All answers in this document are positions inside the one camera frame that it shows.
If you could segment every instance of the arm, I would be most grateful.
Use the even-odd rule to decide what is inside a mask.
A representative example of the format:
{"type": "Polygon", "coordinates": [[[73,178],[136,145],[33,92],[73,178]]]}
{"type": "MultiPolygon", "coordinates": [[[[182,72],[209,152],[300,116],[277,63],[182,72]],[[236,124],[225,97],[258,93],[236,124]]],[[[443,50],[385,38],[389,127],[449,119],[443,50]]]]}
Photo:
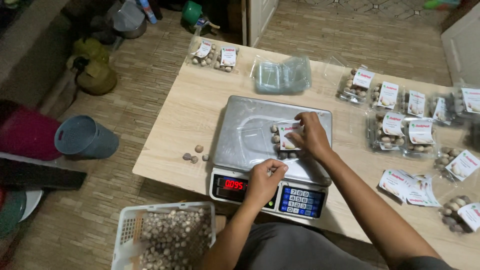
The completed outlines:
{"type": "Polygon", "coordinates": [[[304,137],[287,134],[299,147],[309,150],[328,172],[353,216],[389,267],[411,257],[440,258],[438,253],[393,208],[371,189],[330,148],[318,116],[303,112],[295,117],[304,125],[304,137]]]}
{"type": "Polygon", "coordinates": [[[215,244],[205,254],[203,270],[231,270],[237,265],[253,221],[273,197],[287,170],[287,165],[272,159],[253,167],[245,199],[232,220],[217,236],[215,244]],[[274,173],[269,177],[268,171],[274,173]]]}

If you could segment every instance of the digital weighing scale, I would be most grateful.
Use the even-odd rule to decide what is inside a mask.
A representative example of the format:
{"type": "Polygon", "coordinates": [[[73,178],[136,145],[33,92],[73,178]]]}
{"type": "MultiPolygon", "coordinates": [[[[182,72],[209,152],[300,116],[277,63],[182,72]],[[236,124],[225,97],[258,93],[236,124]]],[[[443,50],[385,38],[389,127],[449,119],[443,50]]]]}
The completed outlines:
{"type": "MultiPolygon", "coordinates": [[[[249,171],[266,159],[278,159],[272,142],[273,124],[295,123],[300,112],[314,111],[332,146],[332,113],[327,110],[230,96],[213,159],[210,197],[240,204],[248,187],[249,171]]],[[[317,219],[324,207],[331,181],[312,157],[286,159],[285,178],[263,211],[317,219]]]]}

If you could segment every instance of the white plate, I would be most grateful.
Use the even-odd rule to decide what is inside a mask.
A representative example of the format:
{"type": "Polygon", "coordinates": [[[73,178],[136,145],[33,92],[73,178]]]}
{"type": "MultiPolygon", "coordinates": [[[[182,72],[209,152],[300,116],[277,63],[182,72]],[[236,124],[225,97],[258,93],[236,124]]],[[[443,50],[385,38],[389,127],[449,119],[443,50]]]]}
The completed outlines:
{"type": "Polygon", "coordinates": [[[38,205],[40,199],[42,198],[43,190],[27,190],[25,191],[25,193],[27,194],[27,204],[25,206],[25,213],[20,221],[26,219],[28,216],[30,216],[33,210],[35,210],[35,207],[38,205]]]}

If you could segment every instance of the wooden table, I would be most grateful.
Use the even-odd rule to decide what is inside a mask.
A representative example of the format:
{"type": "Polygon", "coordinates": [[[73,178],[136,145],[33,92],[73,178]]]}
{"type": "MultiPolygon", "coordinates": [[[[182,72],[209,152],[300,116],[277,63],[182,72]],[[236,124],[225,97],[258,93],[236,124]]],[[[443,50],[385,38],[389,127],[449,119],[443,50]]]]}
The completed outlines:
{"type": "MultiPolygon", "coordinates": [[[[265,99],[305,107],[329,110],[333,113],[333,149],[370,186],[376,190],[383,170],[404,169],[422,173],[432,168],[432,160],[408,160],[401,156],[375,154],[367,148],[365,111],[335,97],[336,87],[324,77],[325,64],[311,61],[313,87],[298,96],[264,96],[254,92],[249,77],[256,55],[272,61],[289,56],[240,46],[235,70],[225,73],[214,69],[183,64],[163,108],[150,132],[145,146],[133,168],[135,174],[167,184],[208,194],[212,163],[199,161],[191,164],[182,159],[186,152],[194,153],[196,145],[205,147],[204,153],[213,156],[211,149],[221,128],[222,113],[231,95],[265,99]]],[[[447,87],[377,74],[374,83],[388,81],[425,94],[446,92],[447,87]]],[[[465,131],[438,128],[443,145],[460,145],[465,131]]],[[[476,269],[480,258],[480,234],[457,235],[443,225],[436,208],[400,205],[379,193],[406,219],[448,262],[463,270],[476,269]]],[[[329,189],[326,209],[319,220],[285,217],[351,238],[370,242],[350,212],[337,188],[329,189]]]]}

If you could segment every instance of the scale keypad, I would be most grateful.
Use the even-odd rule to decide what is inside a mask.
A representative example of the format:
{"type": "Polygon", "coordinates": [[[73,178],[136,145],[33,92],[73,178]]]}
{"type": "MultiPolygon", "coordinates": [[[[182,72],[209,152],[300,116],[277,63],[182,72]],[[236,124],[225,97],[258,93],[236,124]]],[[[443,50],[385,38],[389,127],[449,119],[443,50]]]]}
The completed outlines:
{"type": "Polygon", "coordinates": [[[282,189],[278,210],[312,218],[320,217],[325,193],[291,186],[282,189]]]}

